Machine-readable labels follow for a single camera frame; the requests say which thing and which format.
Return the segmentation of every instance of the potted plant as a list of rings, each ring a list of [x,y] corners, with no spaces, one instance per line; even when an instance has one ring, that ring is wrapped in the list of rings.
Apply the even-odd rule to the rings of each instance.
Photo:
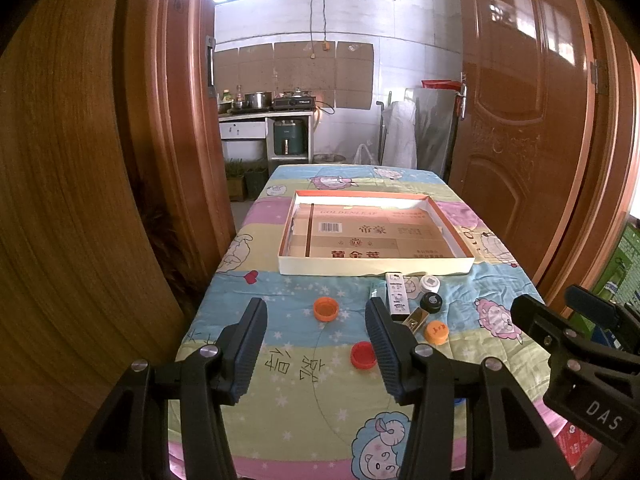
[[[269,179],[267,161],[262,159],[246,162],[244,164],[244,179],[249,199],[255,200],[262,193]]]
[[[244,165],[239,158],[232,158],[225,162],[226,190],[229,198],[235,202],[242,202],[246,197],[244,186]]]

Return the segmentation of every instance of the hello kitty box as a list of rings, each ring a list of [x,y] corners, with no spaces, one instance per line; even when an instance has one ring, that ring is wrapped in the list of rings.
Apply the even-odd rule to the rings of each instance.
[[[281,274],[465,274],[474,257],[427,195],[299,190],[278,252]]]

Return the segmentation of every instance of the bottle cap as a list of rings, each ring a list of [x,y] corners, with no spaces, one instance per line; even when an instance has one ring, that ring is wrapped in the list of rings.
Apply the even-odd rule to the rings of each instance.
[[[425,295],[420,298],[420,307],[429,314],[437,314],[442,308],[442,298],[435,292],[426,292]]]
[[[423,292],[438,292],[440,290],[440,280],[435,276],[425,274],[420,278],[419,287]]]
[[[325,323],[333,321],[338,316],[338,302],[334,298],[318,298],[314,303],[314,316]]]
[[[368,370],[376,364],[376,354],[369,341],[360,341],[351,347],[351,364],[359,370]]]
[[[449,338],[449,327],[441,321],[431,321],[424,329],[424,338],[432,345],[441,345]]]

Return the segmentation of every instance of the black bottle cap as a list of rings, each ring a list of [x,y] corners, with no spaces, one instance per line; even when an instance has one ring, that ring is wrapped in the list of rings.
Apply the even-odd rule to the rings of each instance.
[[[437,314],[442,308],[442,298],[435,292],[425,292],[420,300],[420,307],[429,314]]]

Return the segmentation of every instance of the white drawer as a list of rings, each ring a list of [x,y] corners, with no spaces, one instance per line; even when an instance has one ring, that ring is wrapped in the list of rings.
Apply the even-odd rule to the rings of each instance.
[[[265,139],[267,129],[264,120],[220,123],[220,137],[224,140]]]

